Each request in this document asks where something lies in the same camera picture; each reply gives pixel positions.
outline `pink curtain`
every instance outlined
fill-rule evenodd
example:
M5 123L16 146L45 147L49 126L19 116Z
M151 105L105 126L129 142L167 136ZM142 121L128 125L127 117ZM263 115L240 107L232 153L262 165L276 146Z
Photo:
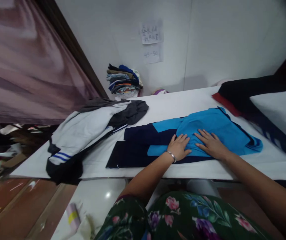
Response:
M98 96L32 1L0 0L0 123L59 124Z

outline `hand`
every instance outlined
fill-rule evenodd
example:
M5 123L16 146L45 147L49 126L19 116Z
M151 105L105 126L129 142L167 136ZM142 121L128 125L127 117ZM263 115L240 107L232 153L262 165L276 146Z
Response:
M194 134L199 138L199 140L201 140L205 144L205 146L198 143L196 143L195 145L198 146L204 152L206 152L208 155L211 155L215 159L225 161L233 154L231 151L228 150L227 147L225 147L224 144L222 144L222 142L214 133L210 135L204 129L199 129L198 131L201 135L199 135L198 133Z
M167 150L170 151L172 154L174 154L177 161L180 161L188 154L190 154L192 150L185 150L186 145L189 142L189 138L186 138L187 134L179 135L176 140L175 137L176 135L172 137L172 140L170 141Z

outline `paper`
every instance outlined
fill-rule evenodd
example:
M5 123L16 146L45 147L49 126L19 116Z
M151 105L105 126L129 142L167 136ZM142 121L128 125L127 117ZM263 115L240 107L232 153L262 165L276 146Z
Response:
M161 58L159 44L145 46L143 58L145 64L160 62Z
M153 44L163 41L162 21L147 21L141 23L140 33L143 44Z

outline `floor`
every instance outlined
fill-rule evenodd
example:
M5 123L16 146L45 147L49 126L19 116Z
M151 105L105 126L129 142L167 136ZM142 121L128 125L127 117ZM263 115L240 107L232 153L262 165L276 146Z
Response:
M76 186L56 186L47 180L1 179L0 240L51 239L75 190ZM274 239L284 239L245 189L219 187L218 191L222 199L257 222Z

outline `green floral fabric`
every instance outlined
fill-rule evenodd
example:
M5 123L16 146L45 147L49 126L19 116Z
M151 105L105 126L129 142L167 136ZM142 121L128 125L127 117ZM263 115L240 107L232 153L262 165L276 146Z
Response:
M133 196L118 200L95 239L271 239L222 199L169 192L147 211Z

